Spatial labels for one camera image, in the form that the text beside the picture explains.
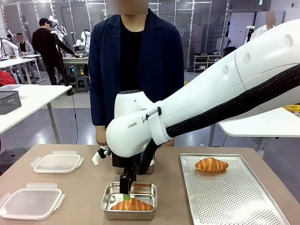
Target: baking tray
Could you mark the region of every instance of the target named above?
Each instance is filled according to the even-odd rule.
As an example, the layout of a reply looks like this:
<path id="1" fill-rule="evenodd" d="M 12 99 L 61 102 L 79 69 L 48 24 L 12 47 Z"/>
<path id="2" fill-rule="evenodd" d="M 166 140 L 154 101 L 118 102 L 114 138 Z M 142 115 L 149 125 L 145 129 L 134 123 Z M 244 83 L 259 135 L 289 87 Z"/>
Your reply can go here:
<path id="1" fill-rule="evenodd" d="M 227 162 L 227 170 L 196 170 L 208 157 Z M 180 154 L 180 160 L 195 225 L 289 225 L 241 155 Z"/>
<path id="2" fill-rule="evenodd" d="M 153 173 L 153 167 L 154 167 L 155 161 L 156 161 L 156 158 L 155 158 L 155 155 L 154 155 L 153 159 L 150 163 L 150 166 L 148 167 L 148 170 L 147 170 L 146 174 L 152 174 Z M 118 174 L 123 174 L 123 171 L 124 171 L 124 168 L 116 167 L 116 172 Z"/>
<path id="3" fill-rule="evenodd" d="M 144 203 L 153 206 L 149 211 L 111 210 L 112 206 L 123 201 L 123 194 L 120 194 L 120 182 L 112 182 L 106 186 L 101 207 L 107 219 L 121 220 L 151 220 L 157 206 L 157 189 L 151 183 L 132 183 L 130 198 L 137 198 Z"/>

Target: brown table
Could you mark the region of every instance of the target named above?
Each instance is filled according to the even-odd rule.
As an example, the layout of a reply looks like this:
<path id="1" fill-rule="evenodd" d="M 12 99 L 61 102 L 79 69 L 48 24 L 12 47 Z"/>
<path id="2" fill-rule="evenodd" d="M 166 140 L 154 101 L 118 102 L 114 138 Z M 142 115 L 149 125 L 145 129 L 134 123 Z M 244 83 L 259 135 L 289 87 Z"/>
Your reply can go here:
<path id="1" fill-rule="evenodd" d="M 108 183 L 119 181 L 110 158 L 94 165 L 91 158 L 96 145 L 36 145 L 0 177 L 0 197 L 24 188 L 27 183 L 57 183 L 66 194 L 63 204 L 47 219 L 41 221 L 0 218 L 1 225 L 188 225 L 193 224 L 179 160 L 180 153 L 241 154 L 262 184 L 277 202 L 291 225 L 300 222 L 300 205 L 276 174 L 253 149 L 161 147 L 157 150 L 154 172 L 138 176 L 138 181 L 157 186 L 157 208 L 150 221 L 107 220 L 101 201 Z M 34 173 L 31 162 L 54 150 L 75 150 L 84 157 L 83 164 L 70 174 Z"/>

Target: red object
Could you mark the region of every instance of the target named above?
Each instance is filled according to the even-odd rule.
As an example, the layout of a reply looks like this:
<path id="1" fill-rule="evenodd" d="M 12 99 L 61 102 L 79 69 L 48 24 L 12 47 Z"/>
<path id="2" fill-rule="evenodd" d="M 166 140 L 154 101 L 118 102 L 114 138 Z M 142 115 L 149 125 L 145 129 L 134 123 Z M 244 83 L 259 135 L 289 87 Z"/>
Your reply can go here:
<path id="1" fill-rule="evenodd" d="M 8 84 L 17 84 L 14 76 L 8 72 L 0 71 L 0 87 Z"/>

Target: person in navy blazer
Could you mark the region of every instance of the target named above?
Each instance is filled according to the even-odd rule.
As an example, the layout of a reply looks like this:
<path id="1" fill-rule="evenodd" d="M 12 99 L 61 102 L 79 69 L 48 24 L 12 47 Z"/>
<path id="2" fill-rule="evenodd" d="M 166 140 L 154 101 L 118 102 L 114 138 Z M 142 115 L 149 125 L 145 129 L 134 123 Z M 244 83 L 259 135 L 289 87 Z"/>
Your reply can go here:
<path id="1" fill-rule="evenodd" d="M 133 77 L 128 65 L 133 65 Z M 120 91 L 142 90 L 152 102 L 157 102 L 183 87 L 180 34 L 150 9 L 147 15 L 114 15 L 95 25 L 92 31 L 89 74 L 96 140 L 105 145 L 106 127 L 114 118 L 114 103 Z"/>

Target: black sweater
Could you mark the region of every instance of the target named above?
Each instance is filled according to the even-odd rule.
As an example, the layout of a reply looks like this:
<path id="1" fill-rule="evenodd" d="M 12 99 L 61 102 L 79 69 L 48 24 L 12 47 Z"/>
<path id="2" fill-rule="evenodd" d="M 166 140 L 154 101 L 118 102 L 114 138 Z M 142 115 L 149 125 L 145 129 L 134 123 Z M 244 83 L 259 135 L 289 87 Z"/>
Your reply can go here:
<path id="1" fill-rule="evenodd" d="M 59 59 L 58 51 L 56 48 L 55 38 L 50 30 L 39 28 L 32 34 L 32 47 L 35 51 L 39 52 L 44 60 L 57 60 Z M 64 43 L 60 41 L 60 47 L 74 55 Z"/>

